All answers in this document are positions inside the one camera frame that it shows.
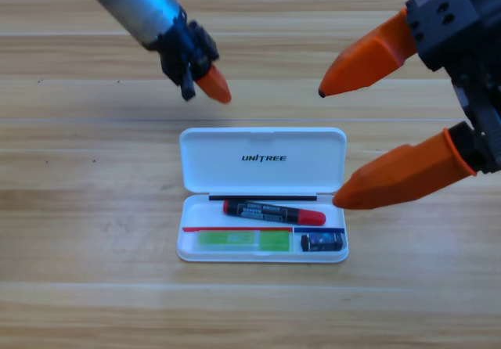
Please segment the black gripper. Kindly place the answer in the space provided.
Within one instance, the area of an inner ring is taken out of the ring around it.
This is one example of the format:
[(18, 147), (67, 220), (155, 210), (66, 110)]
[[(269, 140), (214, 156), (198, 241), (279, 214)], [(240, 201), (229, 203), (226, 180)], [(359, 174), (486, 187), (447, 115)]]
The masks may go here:
[(157, 37), (164, 74), (181, 89), (185, 101), (195, 95), (195, 82), (213, 100), (228, 104), (232, 100), (227, 80), (214, 62), (219, 58), (213, 38), (185, 11), (173, 19), (172, 27)]
[(342, 51), (319, 85), (321, 97), (366, 88), (416, 54), (445, 69), (467, 116), (449, 129), (474, 171), (500, 169), (500, 0), (408, 0)]

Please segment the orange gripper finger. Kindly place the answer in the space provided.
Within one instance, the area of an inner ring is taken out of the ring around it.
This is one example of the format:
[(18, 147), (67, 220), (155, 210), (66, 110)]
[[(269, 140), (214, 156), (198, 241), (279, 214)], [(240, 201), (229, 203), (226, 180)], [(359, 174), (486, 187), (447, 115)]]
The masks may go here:
[(399, 146), (359, 168), (336, 193), (333, 204), (369, 210), (418, 200), (476, 171), (460, 156), (448, 129), (411, 146)]

